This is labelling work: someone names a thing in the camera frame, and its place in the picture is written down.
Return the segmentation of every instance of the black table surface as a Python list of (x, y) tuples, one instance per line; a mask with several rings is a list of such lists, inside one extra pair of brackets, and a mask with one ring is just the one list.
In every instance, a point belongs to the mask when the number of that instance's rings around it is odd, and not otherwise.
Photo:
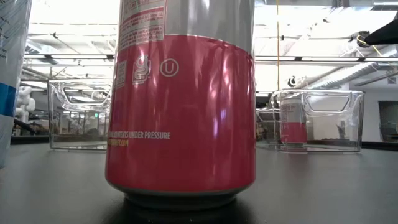
[(105, 154), (12, 146), (0, 170), (0, 223), (398, 223), (398, 152), (257, 150), (257, 180), (225, 207), (136, 207), (104, 178)]

